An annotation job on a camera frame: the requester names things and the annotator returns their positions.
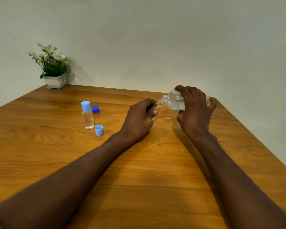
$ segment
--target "forearm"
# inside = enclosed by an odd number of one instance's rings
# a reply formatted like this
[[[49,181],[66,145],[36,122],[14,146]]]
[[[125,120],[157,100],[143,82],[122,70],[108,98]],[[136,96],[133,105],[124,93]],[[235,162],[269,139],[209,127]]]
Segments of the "forearm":
[[[207,133],[191,137],[218,187],[234,228],[286,228],[280,209]]]
[[[131,146],[126,140],[114,134],[102,146],[2,202],[1,229],[63,227],[106,168]]]

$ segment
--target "potted plant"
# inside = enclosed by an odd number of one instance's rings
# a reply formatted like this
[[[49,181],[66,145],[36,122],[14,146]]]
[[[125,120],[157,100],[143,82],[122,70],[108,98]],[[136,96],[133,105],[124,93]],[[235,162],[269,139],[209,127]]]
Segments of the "potted plant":
[[[35,63],[39,64],[43,69],[40,78],[44,78],[49,88],[64,87],[66,85],[65,74],[68,71],[68,58],[59,53],[57,48],[52,47],[52,45],[44,46],[38,43],[38,46],[42,51],[37,54],[29,53],[29,55],[35,60]]]

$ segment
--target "white flower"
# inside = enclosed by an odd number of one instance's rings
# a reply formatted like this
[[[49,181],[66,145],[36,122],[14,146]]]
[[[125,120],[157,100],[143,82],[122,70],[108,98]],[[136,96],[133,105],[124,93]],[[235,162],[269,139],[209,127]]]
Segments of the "white flower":
[[[62,55],[61,53],[55,53],[55,54],[53,54],[53,57],[57,61],[63,61],[66,58],[66,56]]]
[[[44,57],[44,61],[46,62],[46,61],[48,61],[48,59],[49,59],[49,55],[46,54],[46,56]]]
[[[40,47],[40,49],[42,50],[42,51],[46,51],[46,49],[51,49],[52,48],[52,45],[48,45],[48,46],[44,46],[43,44],[41,44],[41,43],[37,43],[37,45]]]
[[[40,51],[37,53],[37,56],[43,59],[46,56],[46,54],[43,51]]]

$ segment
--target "person's right arm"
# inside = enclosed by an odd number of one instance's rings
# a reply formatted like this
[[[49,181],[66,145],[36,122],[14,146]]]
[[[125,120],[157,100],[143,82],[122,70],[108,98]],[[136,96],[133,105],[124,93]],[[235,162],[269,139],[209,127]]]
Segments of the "person's right arm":
[[[209,132],[216,100],[193,87],[177,86],[185,101],[185,111],[177,120],[202,155],[219,190],[233,228],[284,228],[286,212],[278,207],[229,157]]]

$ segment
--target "white pot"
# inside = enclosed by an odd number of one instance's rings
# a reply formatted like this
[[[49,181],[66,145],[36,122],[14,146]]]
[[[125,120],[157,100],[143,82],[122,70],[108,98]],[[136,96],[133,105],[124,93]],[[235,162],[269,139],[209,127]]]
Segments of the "white pot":
[[[49,88],[63,88],[66,85],[66,75],[57,77],[44,76],[44,80]]]

